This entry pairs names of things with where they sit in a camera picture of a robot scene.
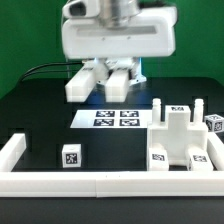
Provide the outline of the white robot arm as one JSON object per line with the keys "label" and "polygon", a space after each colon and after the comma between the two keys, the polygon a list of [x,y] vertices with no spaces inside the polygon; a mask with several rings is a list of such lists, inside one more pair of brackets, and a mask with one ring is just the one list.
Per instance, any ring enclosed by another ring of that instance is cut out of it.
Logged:
{"label": "white robot arm", "polygon": [[177,8],[137,0],[71,0],[62,8],[69,59],[167,57],[176,49]]}

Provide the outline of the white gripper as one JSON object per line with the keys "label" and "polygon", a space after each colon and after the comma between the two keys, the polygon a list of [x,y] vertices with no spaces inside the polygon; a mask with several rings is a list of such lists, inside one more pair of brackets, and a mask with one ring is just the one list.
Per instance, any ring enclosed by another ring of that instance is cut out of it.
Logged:
{"label": "white gripper", "polygon": [[62,26],[62,46],[69,59],[165,57],[176,49],[177,9],[143,9],[126,27],[106,28],[94,19],[68,19]]}

